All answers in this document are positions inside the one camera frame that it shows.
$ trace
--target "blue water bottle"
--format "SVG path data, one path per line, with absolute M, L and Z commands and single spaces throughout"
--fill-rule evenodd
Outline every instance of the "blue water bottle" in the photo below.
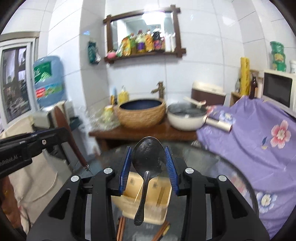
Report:
M 40 107 L 67 100 L 63 64 L 58 56 L 47 56 L 33 64 L 35 93 Z

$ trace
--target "wicker basin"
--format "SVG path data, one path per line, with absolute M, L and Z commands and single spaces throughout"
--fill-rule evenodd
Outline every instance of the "wicker basin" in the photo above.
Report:
M 165 102 L 160 99 L 139 99 L 121 104 L 117 108 L 120 124 L 132 129 L 157 125 L 165 115 Z

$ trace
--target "wooden mirror frame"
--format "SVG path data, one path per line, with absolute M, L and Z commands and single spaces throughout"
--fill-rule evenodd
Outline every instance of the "wooden mirror frame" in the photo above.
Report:
M 180 27 L 179 27 L 179 20 L 178 20 L 178 13 L 180 13 L 181 10 L 180 10 L 180 8 L 176 7 L 176 5 L 171 5 L 170 7 L 160 8 L 160 9 L 156 9 L 153 11 L 138 10 L 138 11 L 133 11 L 133 12 L 126 12 L 126 13 L 119 14 L 116 16 L 108 15 L 103 20 L 103 23 L 106 24 L 106 26 L 107 26 L 107 51 L 109 52 L 109 51 L 113 50 L 111 22 L 116 21 L 116 20 L 120 20 L 120 19 L 124 19 L 124 18 L 143 15 L 144 13 L 147 13 L 147 12 L 156 12 L 156 11 L 164 11 L 165 13 L 166 12 L 173 13 L 173 25 L 174 25 L 175 34 L 176 34 L 175 51 L 174 52 L 162 52 L 162 53 L 160 53 L 160 52 L 145 52 L 145 53 L 139 53 L 139 54 L 134 54 L 134 55 L 129 55 L 129 56 L 116 57 L 116 58 L 112 58 L 112 59 L 108 59 L 107 57 L 105 57 L 104 58 L 105 62 L 112 64 L 116 60 L 126 59 L 126 58 L 134 58 L 134 57 L 140 57 L 140 56 L 148 56 L 148 55 L 176 55 L 177 58 L 182 58 L 183 54 L 186 53 L 186 49 L 182 48 L 182 46 L 181 46 L 181 35 L 180 35 Z

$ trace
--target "spoon handle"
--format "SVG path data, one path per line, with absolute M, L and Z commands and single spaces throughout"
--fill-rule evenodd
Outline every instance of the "spoon handle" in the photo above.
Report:
M 146 202 L 146 195 L 147 195 L 149 181 L 150 181 L 150 172 L 146 171 L 145 175 L 144 175 L 144 183 L 143 183 L 143 190 L 142 190 L 142 197 L 141 197 L 140 205 L 139 205 L 138 211 L 135 215 L 135 218 L 133 220 L 133 223 L 136 226 L 140 226 L 144 221 L 144 206 L 145 206 L 145 202 Z

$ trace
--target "storage box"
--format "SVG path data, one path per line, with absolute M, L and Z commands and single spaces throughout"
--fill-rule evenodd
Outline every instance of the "storage box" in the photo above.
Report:
M 134 219 L 143 189 L 143 179 L 130 172 L 126 190 L 121 197 L 112 196 L 114 204 L 122 210 L 122 215 Z M 167 177 L 155 177 L 149 181 L 144 207 L 144 222 L 161 225 L 165 221 L 172 187 Z
M 223 88 L 195 81 L 192 85 L 191 98 L 197 101 L 206 100 L 208 105 L 224 104 L 226 94 L 223 92 Z

